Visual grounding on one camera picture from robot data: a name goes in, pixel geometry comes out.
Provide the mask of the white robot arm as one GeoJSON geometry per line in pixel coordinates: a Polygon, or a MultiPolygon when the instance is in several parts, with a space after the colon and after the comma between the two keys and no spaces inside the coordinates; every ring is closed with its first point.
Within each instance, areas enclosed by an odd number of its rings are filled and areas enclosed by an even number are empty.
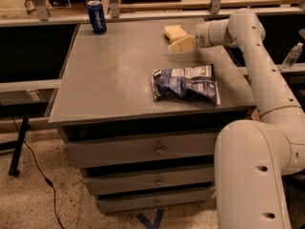
{"type": "Polygon", "coordinates": [[[214,148],[218,229],[292,229],[282,178],[305,168],[305,114],[263,45],[249,9],[196,26],[201,48],[235,43],[242,51],[259,119],[238,120],[214,148]]]}

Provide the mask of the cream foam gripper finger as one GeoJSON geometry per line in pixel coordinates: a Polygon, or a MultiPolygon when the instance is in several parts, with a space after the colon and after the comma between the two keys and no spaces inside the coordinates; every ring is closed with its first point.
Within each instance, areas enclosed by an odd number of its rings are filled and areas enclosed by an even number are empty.
{"type": "Polygon", "coordinates": [[[169,52],[186,52],[193,49],[195,40],[191,35],[186,35],[178,40],[175,40],[168,46],[169,52]]]}

